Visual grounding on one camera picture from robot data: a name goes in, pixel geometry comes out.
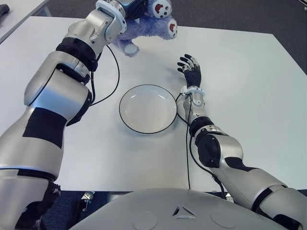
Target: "black robotic palm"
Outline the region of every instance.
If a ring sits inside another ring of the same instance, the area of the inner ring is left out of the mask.
[[[184,74],[187,81],[187,88],[191,86],[200,87],[201,67],[199,66],[197,60],[188,54],[185,54],[184,57],[180,58],[180,60],[184,61],[185,63],[177,63],[181,67],[178,68],[178,71]]]

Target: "robotic hand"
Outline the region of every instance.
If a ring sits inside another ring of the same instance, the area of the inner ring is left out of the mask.
[[[24,92],[25,113],[0,137],[0,230],[39,229],[59,196],[65,126],[93,102],[85,86],[105,45],[139,18],[145,0],[98,0],[96,9],[68,29]]]
[[[264,170],[243,164],[240,143],[205,114],[201,71],[196,59],[185,55],[180,60],[184,63],[178,63],[181,67],[178,71],[183,72],[187,80],[187,87],[181,90],[185,97],[185,118],[191,138],[195,138],[201,163],[210,168],[240,206],[287,229],[307,228],[306,197]]]

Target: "table surface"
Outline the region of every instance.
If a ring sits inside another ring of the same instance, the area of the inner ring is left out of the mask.
[[[0,133],[22,115],[27,83],[75,21],[30,17],[0,45]],[[306,189],[307,76],[300,67],[271,34],[190,27],[178,33],[171,41],[136,39],[141,51],[134,58],[111,45],[121,71],[118,90],[66,128],[57,183],[81,191],[186,188],[185,124],[177,118],[160,133],[139,134],[121,121],[118,105],[127,90],[141,84],[162,86],[176,97],[185,84],[177,61],[188,53],[201,65],[207,114],[239,140],[245,165]],[[95,73],[97,100],[116,82],[116,64],[105,48]],[[219,191],[191,157],[189,166],[192,189]]]
[[[0,0],[0,5],[7,4],[10,8],[10,12],[0,19],[0,43],[47,2],[48,0]]]

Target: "floor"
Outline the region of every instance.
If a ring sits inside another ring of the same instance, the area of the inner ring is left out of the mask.
[[[96,0],[49,0],[54,17],[84,18]],[[172,0],[178,25],[273,34],[307,74],[307,11],[298,0]],[[49,230],[66,229],[72,203],[84,192],[63,191],[44,216]],[[84,218],[106,203],[107,192],[94,195]]]

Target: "stuffed animal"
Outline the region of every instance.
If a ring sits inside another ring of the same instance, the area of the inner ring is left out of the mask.
[[[139,36],[159,36],[165,40],[177,35],[177,22],[170,16],[172,5],[169,0],[148,0],[144,16],[138,20],[126,20],[127,30],[113,42],[126,56],[134,57],[139,48],[132,39]]]

